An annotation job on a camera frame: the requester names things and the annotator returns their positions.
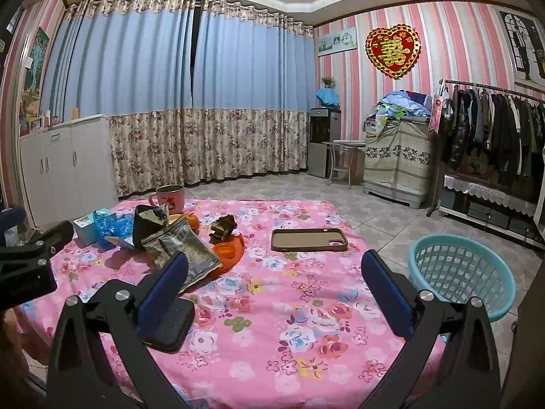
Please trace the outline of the blue plastic bag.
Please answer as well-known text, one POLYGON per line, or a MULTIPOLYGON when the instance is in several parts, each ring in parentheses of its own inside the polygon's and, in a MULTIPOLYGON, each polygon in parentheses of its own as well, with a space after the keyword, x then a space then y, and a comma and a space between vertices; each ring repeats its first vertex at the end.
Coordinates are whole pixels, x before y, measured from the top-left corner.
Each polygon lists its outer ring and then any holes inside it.
POLYGON ((107 251, 115 246, 133 248, 134 215, 132 213, 117 215, 114 211, 100 210, 95 211, 92 218, 100 249, 107 251))

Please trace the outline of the silver foil snack bag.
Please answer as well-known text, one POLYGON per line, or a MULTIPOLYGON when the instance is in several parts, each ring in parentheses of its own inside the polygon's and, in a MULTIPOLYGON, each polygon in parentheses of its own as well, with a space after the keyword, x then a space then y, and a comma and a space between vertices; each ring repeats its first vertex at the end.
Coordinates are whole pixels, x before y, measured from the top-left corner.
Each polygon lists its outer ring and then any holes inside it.
POLYGON ((212 252, 191 229, 184 216, 168 223, 162 208, 139 205, 133 222, 133 244, 146 252, 158 268, 162 268, 179 251, 188 259, 188 277, 180 293, 193 288, 222 266, 212 252))

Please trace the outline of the small orange fruit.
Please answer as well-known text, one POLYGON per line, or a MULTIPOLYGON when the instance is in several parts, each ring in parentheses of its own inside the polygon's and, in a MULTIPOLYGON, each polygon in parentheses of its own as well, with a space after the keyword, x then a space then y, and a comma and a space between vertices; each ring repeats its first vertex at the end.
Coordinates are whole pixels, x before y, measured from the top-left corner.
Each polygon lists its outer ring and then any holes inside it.
POLYGON ((169 224, 173 224, 176 220, 180 218, 185 218, 188 221, 188 224, 194 233, 200 232, 200 220, 195 213, 184 212, 181 214, 172 214, 168 218, 169 224))

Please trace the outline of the orange plastic bowl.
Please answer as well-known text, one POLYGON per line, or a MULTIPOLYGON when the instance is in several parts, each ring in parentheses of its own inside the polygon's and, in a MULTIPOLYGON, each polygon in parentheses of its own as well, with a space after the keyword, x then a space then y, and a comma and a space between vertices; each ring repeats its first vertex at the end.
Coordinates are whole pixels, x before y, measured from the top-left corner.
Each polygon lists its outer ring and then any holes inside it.
POLYGON ((211 273, 212 278, 218 278, 242 259, 245 251, 245 242, 242 234, 230 237, 227 241, 213 245, 213 252, 217 255, 221 266, 211 273))

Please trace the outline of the brown wrapper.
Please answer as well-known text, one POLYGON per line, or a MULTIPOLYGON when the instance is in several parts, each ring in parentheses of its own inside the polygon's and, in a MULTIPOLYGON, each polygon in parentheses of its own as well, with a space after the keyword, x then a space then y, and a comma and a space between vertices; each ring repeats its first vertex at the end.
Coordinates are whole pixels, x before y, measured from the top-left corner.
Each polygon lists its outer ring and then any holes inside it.
POLYGON ((237 223, 232 214, 219 217, 211 224, 210 242, 215 245, 228 241, 236 228, 237 223))

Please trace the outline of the teal tissue box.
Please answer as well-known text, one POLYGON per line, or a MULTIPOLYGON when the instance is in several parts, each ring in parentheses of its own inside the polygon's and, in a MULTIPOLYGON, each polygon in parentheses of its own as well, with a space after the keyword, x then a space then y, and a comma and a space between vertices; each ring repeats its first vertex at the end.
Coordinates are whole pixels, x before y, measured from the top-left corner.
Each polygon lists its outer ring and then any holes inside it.
POLYGON ((101 209, 74 220, 73 227, 77 234, 79 243, 82 246, 92 245, 99 239, 97 226, 94 220, 95 216, 98 216, 99 218, 110 218, 116 217, 116 214, 114 211, 101 209))

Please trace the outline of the pink mug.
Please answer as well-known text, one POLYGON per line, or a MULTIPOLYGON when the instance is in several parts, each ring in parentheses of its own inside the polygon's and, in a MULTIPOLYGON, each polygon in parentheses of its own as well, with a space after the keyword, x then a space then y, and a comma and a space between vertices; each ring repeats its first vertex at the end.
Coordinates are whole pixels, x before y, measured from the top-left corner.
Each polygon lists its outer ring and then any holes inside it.
POLYGON ((185 208, 185 189, 182 185, 167 185, 158 187, 149 196, 152 207, 167 206, 170 214, 181 214, 185 208))

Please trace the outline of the low tv stand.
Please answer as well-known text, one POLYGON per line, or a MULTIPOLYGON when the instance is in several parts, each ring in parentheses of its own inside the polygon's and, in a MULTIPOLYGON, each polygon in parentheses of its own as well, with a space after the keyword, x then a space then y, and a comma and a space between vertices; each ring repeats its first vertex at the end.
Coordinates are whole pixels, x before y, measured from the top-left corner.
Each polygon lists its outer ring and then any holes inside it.
POLYGON ((438 212, 483 230, 544 249, 544 237, 534 221, 537 205, 472 180, 443 177, 438 212))

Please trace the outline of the pink floral tablecloth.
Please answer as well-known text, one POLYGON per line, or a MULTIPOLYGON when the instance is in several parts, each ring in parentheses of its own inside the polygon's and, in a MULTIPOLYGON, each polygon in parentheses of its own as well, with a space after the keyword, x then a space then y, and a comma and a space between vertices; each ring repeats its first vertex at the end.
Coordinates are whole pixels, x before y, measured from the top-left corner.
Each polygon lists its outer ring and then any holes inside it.
POLYGON ((367 244, 324 200, 190 199, 206 238, 231 214, 242 258, 188 293, 196 310, 177 353, 154 359, 194 408, 355 408, 404 346, 360 272, 367 244), (275 229, 339 228, 343 252, 278 253, 275 229))

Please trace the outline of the brown phone case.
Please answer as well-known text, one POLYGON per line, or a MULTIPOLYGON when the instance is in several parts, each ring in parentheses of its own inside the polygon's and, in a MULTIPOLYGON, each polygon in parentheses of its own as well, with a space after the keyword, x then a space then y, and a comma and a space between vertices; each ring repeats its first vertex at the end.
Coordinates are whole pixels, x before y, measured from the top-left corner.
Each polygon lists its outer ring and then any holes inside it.
POLYGON ((277 252, 345 251, 348 241, 339 228, 274 229, 271 249, 277 252))

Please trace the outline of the blue floral curtain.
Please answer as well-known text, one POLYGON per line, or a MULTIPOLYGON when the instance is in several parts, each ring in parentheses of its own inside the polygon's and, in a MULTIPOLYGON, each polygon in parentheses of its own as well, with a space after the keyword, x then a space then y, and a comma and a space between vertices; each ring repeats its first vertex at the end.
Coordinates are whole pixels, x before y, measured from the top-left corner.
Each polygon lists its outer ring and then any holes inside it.
POLYGON ((314 32, 225 0, 84 0, 62 18, 42 107, 109 121, 118 195, 303 170, 314 32))

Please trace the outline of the pile of bedding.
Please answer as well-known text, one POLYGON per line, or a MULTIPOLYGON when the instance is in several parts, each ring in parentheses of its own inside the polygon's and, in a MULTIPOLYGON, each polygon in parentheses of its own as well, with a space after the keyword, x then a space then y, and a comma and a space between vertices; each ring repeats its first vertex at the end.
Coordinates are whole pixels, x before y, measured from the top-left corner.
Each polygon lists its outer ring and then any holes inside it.
POLYGON ((431 117, 431 109, 413 100, 406 91, 392 91, 378 100, 375 115, 399 119, 402 116, 431 117))

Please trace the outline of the red heart wall decoration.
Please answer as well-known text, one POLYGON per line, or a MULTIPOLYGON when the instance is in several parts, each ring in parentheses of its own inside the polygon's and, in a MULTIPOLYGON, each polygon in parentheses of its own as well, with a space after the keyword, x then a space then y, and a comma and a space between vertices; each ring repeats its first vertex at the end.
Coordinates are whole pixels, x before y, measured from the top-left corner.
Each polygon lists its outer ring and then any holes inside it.
POLYGON ((370 31, 365 50, 376 69, 389 78, 400 79, 418 62, 422 44, 418 32, 411 26, 397 24, 370 31))

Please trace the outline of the framed wall picture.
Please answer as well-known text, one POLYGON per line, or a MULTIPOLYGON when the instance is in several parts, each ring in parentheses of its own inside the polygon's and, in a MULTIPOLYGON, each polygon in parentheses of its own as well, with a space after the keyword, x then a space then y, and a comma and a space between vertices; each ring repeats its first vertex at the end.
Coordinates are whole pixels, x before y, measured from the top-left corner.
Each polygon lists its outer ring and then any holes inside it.
POLYGON ((515 84, 544 92, 544 27, 531 15, 495 9, 515 68, 515 84))

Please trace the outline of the landscape wall poster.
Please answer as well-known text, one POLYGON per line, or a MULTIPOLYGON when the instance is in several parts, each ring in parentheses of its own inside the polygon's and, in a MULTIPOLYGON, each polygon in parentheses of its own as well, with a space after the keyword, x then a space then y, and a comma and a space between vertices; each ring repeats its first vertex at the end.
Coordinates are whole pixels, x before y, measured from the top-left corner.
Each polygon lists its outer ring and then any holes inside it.
POLYGON ((318 37, 317 56, 328 56, 358 48, 358 33, 355 27, 334 31, 318 37))

